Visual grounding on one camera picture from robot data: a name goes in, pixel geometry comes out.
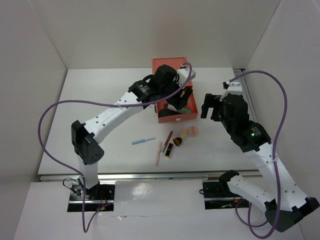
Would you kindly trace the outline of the square black compact case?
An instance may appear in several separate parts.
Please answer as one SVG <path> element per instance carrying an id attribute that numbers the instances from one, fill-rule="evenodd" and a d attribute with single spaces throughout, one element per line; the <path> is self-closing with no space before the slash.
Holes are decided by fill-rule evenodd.
<path id="1" fill-rule="evenodd" d="M 162 108 L 159 112 L 158 112 L 158 117 L 159 118 L 164 118 L 164 117 L 169 117 L 169 116 L 175 116 L 175 115 L 179 115 L 180 113 L 170 110 L 168 108 Z"/>

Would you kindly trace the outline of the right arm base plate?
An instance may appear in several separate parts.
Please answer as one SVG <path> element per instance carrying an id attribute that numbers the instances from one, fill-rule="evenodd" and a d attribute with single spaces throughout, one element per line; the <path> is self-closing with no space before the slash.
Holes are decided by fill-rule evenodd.
<path id="1" fill-rule="evenodd" d="M 204 197 L 206 210 L 247 208 L 248 201 L 242 196 L 223 190 L 218 181 L 204 181 L 199 193 Z"/>

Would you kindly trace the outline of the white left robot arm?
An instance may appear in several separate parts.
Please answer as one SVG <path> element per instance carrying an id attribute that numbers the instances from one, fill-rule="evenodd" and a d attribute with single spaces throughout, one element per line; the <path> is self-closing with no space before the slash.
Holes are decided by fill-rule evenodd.
<path id="1" fill-rule="evenodd" d="M 100 143 L 106 136 L 124 121 L 140 113 L 156 101 L 167 101 L 177 110 L 188 103 L 192 90 L 185 89 L 194 79 L 195 71 L 191 67 L 181 66 L 175 70 L 169 65 L 159 66 L 154 74 L 134 82 L 125 94 L 96 117 L 81 123 L 76 120 L 71 125 L 71 143 L 78 156 L 82 173 L 78 178 L 81 194 L 88 200 L 97 197 L 100 188 L 98 161 L 105 154 Z"/>

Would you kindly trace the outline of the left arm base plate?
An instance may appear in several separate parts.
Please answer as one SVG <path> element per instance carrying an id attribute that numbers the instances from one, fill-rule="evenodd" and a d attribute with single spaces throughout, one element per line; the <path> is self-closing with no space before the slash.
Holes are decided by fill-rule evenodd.
<path id="1" fill-rule="evenodd" d="M 82 211 L 84 193 L 78 183 L 73 182 L 68 187 L 70 190 L 67 212 L 80 213 Z M 115 199 L 116 185 L 114 183 L 103 183 L 99 186 L 97 192 L 92 192 L 86 195 L 85 199 L 85 212 L 113 212 L 114 199 Z"/>

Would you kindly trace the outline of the mint green makeup tube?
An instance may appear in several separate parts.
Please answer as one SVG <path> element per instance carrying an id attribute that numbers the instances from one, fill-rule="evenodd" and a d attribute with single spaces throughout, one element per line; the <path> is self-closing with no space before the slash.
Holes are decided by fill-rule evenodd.
<path id="1" fill-rule="evenodd" d="M 179 114 L 191 114 L 192 113 L 192 110 L 189 110 L 185 107 L 182 107 L 181 109 L 176 109 L 173 105 L 169 104 L 167 106 L 167 108 L 171 111 L 174 111 L 174 112 L 177 112 Z"/>

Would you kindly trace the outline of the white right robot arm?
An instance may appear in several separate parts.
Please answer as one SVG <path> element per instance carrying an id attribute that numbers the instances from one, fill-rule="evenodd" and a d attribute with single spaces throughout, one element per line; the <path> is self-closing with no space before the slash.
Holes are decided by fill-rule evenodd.
<path id="1" fill-rule="evenodd" d="M 264 190 L 247 182 L 239 172 L 229 170 L 218 178 L 220 194 L 243 197 L 261 209 L 267 222 L 281 233 L 319 208 L 318 200 L 299 188 L 280 158 L 273 154 L 270 136 L 261 124 L 250 120 L 248 104 L 242 95 L 223 97 L 207 93 L 201 106 L 202 119 L 210 108 L 213 109 L 211 120 L 222 123 L 231 140 L 252 160 L 269 186 L 269 190 Z"/>

